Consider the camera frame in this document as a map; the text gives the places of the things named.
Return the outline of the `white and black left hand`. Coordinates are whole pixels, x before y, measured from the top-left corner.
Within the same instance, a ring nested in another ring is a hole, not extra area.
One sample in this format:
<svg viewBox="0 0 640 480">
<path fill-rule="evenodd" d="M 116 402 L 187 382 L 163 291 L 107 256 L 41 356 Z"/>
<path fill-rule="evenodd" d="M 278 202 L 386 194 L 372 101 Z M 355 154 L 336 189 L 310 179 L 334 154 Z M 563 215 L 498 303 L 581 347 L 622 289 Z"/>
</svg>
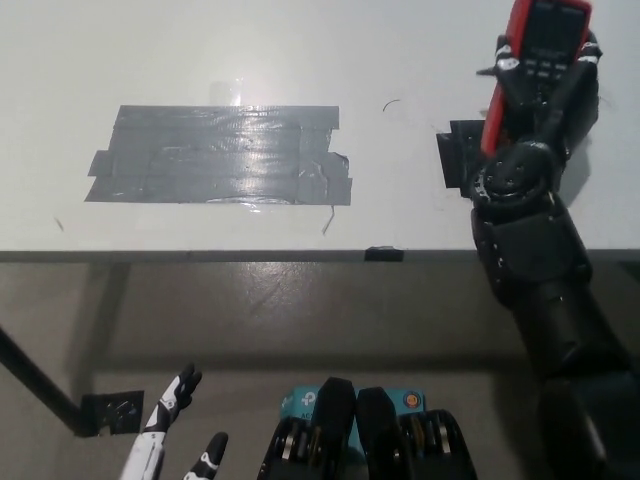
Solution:
<svg viewBox="0 0 640 480">
<path fill-rule="evenodd" d="M 193 363 L 176 375 L 157 401 L 146 425 L 137 435 L 120 479 L 159 479 L 165 458 L 165 441 L 179 414 L 192 402 L 202 373 Z M 214 479 L 218 473 L 228 434 L 216 433 L 183 479 Z"/>
</svg>

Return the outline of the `white and black right hand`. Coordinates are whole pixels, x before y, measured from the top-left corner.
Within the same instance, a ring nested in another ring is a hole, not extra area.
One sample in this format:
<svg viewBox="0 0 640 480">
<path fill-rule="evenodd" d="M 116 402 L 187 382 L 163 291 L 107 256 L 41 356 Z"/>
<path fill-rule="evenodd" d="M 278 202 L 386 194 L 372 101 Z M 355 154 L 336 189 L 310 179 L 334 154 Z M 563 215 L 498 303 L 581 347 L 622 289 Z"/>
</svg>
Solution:
<svg viewBox="0 0 640 480">
<path fill-rule="evenodd" d="M 542 77 L 514 53 L 508 36 L 498 36 L 494 65 L 477 72 L 496 78 L 480 144 L 484 156 L 538 139 L 567 162 L 598 119 L 601 57 L 597 37 L 588 32 L 573 63 Z"/>
</svg>

